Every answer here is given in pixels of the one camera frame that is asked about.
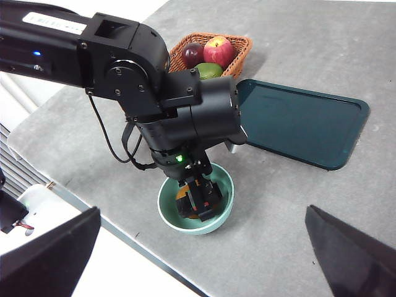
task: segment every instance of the dark green tray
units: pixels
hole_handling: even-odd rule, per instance
[[[251,79],[237,88],[248,144],[327,170],[347,163],[369,115],[357,99]]]

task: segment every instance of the red wire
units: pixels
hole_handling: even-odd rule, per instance
[[[17,222],[16,226],[21,226],[21,227],[24,227],[24,228],[26,228],[28,230],[33,230],[35,228],[35,227],[32,227],[32,226],[30,226],[28,224],[23,224],[21,222]]]

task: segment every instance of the green led light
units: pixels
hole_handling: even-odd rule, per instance
[[[178,156],[176,157],[176,160],[177,160],[178,162],[183,162],[183,155],[178,155]]]

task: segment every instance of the wicker basket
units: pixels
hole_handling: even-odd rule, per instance
[[[205,45],[208,40],[215,36],[224,36],[227,38],[237,52],[236,57],[231,64],[224,70],[222,76],[232,75],[237,78],[242,73],[243,61],[247,53],[252,48],[253,42],[250,38],[236,35],[225,35],[215,33],[192,33],[185,36],[171,51],[171,67],[170,72],[187,69],[181,57],[181,51],[184,46],[190,42],[200,43]]]

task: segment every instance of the green bowl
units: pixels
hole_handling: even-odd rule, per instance
[[[158,193],[158,211],[163,221],[173,229],[191,235],[207,234],[220,227],[231,213],[234,202],[234,184],[231,176],[224,168],[212,163],[213,171],[205,178],[211,179],[218,184],[223,199],[215,209],[216,215],[204,222],[199,219],[182,218],[176,206],[176,195],[179,191],[179,183],[167,178]]]

